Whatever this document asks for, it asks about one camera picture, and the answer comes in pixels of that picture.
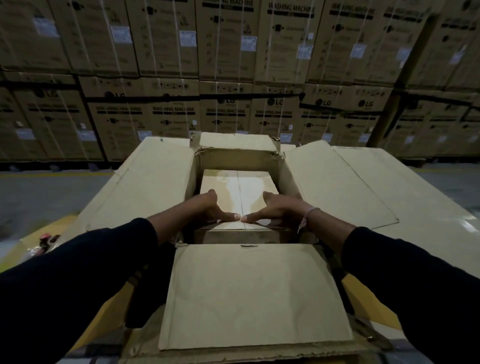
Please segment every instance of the person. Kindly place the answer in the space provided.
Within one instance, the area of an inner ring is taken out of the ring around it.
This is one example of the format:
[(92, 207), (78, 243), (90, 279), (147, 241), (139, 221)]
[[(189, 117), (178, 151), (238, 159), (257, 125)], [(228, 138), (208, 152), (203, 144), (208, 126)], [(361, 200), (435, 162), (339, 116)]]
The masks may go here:
[(356, 227), (301, 199), (265, 192), (264, 200), (265, 208), (241, 217), (222, 211), (210, 190), (149, 218), (86, 232), (1, 273), (3, 361), (58, 361), (159, 244), (202, 218), (248, 223), (306, 218), (306, 228), (340, 255), (343, 268), (398, 315), (419, 351), (434, 363), (474, 357), (479, 279), (411, 243)]

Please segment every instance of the dark long-sleeve shirt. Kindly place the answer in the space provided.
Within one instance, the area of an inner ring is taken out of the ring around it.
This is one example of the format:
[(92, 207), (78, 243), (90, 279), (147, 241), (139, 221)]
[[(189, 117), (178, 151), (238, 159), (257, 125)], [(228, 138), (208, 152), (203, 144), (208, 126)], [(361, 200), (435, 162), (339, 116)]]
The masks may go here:
[[(3, 359), (58, 361), (156, 249), (153, 226), (138, 218), (79, 235), (1, 273)], [(434, 362), (450, 363), (475, 348), (479, 279), (367, 228), (349, 235), (342, 264), (398, 315), (408, 340)]]

